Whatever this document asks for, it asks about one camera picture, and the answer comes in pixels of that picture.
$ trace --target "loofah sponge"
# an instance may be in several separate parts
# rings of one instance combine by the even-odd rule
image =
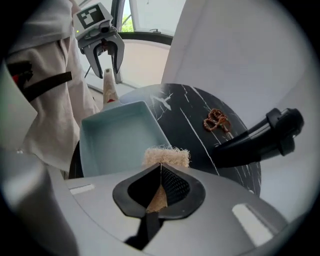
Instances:
[[[189,167],[190,154],[186,149],[151,147],[144,153],[143,164],[173,164],[183,167]]]

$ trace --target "white wall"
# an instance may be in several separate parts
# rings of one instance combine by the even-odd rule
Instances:
[[[297,108],[304,127],[295,151],[261,162],[260,197],[292,221],[312,205],[320,185],[320,76],[311,62],[298,84],[277,104],[280,110]]]
[[[186,0],[162,81],[210,92],[251,126],[297,84],[308,47],[273,1]]]
[[[159,29],[173,36],[186,0],[130,0],[137,31]]]

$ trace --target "black marble surface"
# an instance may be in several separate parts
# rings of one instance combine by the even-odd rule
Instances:
[[[135,89],[119,99],[123,104],[145,101],[173,147],[190,151],[190,167],[233,180],[256,195],[261,190],[260,163],[216,168],[211,151],[247,130],[237,114],[224,102],[201,89],[182,84],[156,84]],[[230,133],[208,132],[203,127],[211,109],[220,109],[231,123]],[[77,146],[69,178],[83,177]]]

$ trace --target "light blue tray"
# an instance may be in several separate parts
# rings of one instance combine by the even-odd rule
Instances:
[[[80,157],[84,177],[128,171],[142,165],[146,149],[171,147],[144,101],[108,103],[82,121]]]

